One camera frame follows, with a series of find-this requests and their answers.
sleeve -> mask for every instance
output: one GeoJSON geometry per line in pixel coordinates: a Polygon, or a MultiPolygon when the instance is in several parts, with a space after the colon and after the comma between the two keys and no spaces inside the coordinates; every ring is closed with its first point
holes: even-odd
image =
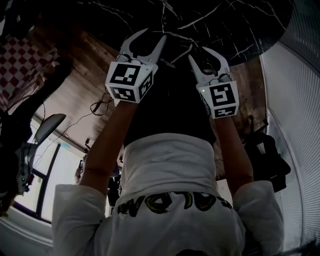
{"type": "Polygon", "coordinates": [[[105,219],[106,198],[83,185],[57,185],[52,213],[53,248],[59,256],[93,255],[95,233],[105,219]]]}
{"type": "Polygon", "coordinates": [[[260,180],[243,185],[234,195],[233,208],[260,243],[263,256],[275,255],[284,240],[284,222],[272,183],[260,180]]]}

red and white checkered fabric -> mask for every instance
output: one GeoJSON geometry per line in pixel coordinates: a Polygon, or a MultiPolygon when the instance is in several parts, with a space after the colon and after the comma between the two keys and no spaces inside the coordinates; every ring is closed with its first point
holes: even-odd
{"type": "Polygon", "coordinates": [[[6,110],[13,100],[33,93],[39,72],[58,57],[53,49],[43,54],[26,38],[8,36],[0,50],[0,109],[6,110]]]}

wood paneling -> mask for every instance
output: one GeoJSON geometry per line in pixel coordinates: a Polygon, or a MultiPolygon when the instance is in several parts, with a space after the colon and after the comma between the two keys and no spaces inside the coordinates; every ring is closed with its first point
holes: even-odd
{"type": "MultiPolygon", "coordinates": [[[[90,106],[101,100],[105,93],[109,65],[115,60],[118,52],[74,23],[67,23],[61,27],[59,24],[47,23],[40,19],[27,37],[44,52],[57,48],[59,55],[68,58],[72,63],[71,74],[45,101],[46,117],[56,113],[66,114],[66,119],[57,129],[62,133],[82,116],[90,114],[90,106]]],[[[105,95],[103,99],[107,101],[108,97],[105,95]]],[[[66,131],[66,136],[81,147],[85,146],[86,138],[93,142],[114,107],[111,102],[108,111],[105,112],[107,106],[102,104],[97,114],[104,113],[103,116],[91,114],[82,118],[77,125],[66,131]]],[[[36,115],[43,118],[43,106],[38,109],[36,115]]]]}

black cable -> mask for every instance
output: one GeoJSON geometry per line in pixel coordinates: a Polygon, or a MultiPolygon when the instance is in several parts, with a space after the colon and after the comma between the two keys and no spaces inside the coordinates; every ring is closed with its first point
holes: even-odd
{"type": "Polygon", "coordinates": [[[5,113],[7,113],[14,105],[18,104],[19,102],[21,102],[21,101],[23,101],[23,100],[25,100],[26,98],[29,98],[29,97],[31,97],[31,96],[32,96],[31,94],[30,94],[30,95],[26,95],[26,96],[22,97],[21,99],[17,100],[15,103],[13,103],[10,107],[8,107],[8,108],[6,109],[5,113]]]}
{"type": "Polygon", "coordinates": [[[231,72],[227,73],[227,75],[230,77],[231,80],[234,79],[234,74],[232,74],[231,72]]]}
{"type": "Polygon", "coordinates": [[[204,86],[212,86],[211,82],[212,82],[213,80],[217,80],[217,81],[219,82],[219,79],[213,78],[213,79],[211,79],[209,82],[207,82],[204,86]]]}
{"type": "Polygon", "coordinates": [[[100,101],[95,102],[95,103],[93,103],[93,104],[90,106],[90,111],[91,111],[90,114],[87,114],[87,115],[84,115],[84,116],[80,117],[80,119],[79,119],[76,123],[74,123],[74,124],[70,125],[69,127],[67,127],[67,128],[64,130],[64,132],[61,133],[61,135],[60,135],[59,137],[57,137],[49,146],[46,147],[46,149],[44,150],[44,152],[42,153],[42,155],[39,157],[39,159],[38,159],[38,160],[36,161],[36,163],[33,165],[33,166],[34,166],[33,168],[36,168],[36,167],[40,164],[40,162],[38,163],[38,161],[43,157],[43,155],[45,154],[45,152],[47,151],[47,149],[48,149],[57,139],[59,139],[70,127],[76,125],[82,118],[85,118],[85,117],[90,116],[90,115],[92,115],[92,114],[95,115],[95,116],[103,116],[104,113],[108,111],[108,109],[109,109],[109,103],[112,102],[114,99],[110,97],[110,98],[108,98],[107,101],[103,101],[105,95],[110,95],[110,93],[106,91],[106,93],[104,93],[104,94],[102,95],[102,98],[101,98],[100,101]],[[98,107],[98,108],[95,107],[94,110],[92,110],[92,106],[94,106],[94,105],[100,106],[101,104],[106,104],[106,110],[105,110],[105,112],[104,112],[103,114],[96,114],[95,111],[97,111],[99,107],[98,107]]]}
{"type": "Polygon", "coordinates": [[[131,63],[131,61],[138,61],[138,62],[140,62],[141,65],[146,65],[145,63],[143,63],[141,60],[139,60],[139,59],[137,59],[137,58],[131,58],[128,54],[123,54],[123,53],[121,53],[121,54],[118,55],[118,57],[117,57],[116,59],[119,59],[119,57],[120,57],[121,55],[128,58],[128,60],[127,60],[128,63],[131,63]]]}
{"type": "MultiPolygon", "coordinates": [[[[45,105],[43,102],[42,102],[42,104],[43,104],[43,119],[42,119],[42,122],[41,122],[40,126],[44,123],[44,121],[45,121],[45,119],[46,119],[46,105],[45,105]]],[[[30,159],[29,159],[30,149],[31,149],[32,144],[34,143],[35,139],[36,139],[36,135],[34,135],[33,140],[31,141],[31,144],[30,144],[30,146],[29,146],[28,153],[27,153],[28,171],[30,170],[30,159]]]]}
{"type": "Polygon", "coordinates": [[[39,159],[38,159],[38,160],[36,161],[36,163],[34,164],[33,168],[36,168],[36,167],[40,164],[40,162],[38,163],[38,161],[44,156],[44,154],[45,154],[45,152],[47,151],[47,149],[48,149],[57,139],[59,139],[70,127],[75,126],[77,123],[79,123],[79,121],[80,121],[82,118],[85,118],[85,117],[90,116],[90,115],[92,115],[92,114],[93,114],[93,113],[86,114],[86,115],[80,117],[80,119],[79,119],[77,122],[75,122],[74,124],[71,124],[70,126],[68,126],[68,127],[63,131],[63,133],[61,133],[61,135],[60,135],[59,137],[57,137],[54,141],[51,142],[51,144],[50,144],[49,146],[46,147],[46,149],[44,150],[44,152],[42,153],[42,155],[39,157],[39,159]]]}

back of person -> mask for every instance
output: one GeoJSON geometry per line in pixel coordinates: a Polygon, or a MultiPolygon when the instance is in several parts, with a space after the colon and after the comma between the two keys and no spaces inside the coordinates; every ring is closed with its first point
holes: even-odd
{"type": "Polygon", "coordinates": [[[185,81],[184,93],[192,95],[197,111],[177,114],[171,97],[179,88],[165,83],[166,67],[159,70],[163,74],[139,106],[118,104],[87,155],[80,185],[56,187],[52,228],[57,255],[238,256],[246,230],[261,244],[263,255],[274,255],[283,240],[281,211],[272,184],[253,181],[232,119],[215,124],[233,207],[217,192],[216,138],[200,96],[185,81]],[[108,180],[122,144],[122,193],[105,218],[108,180]]]}

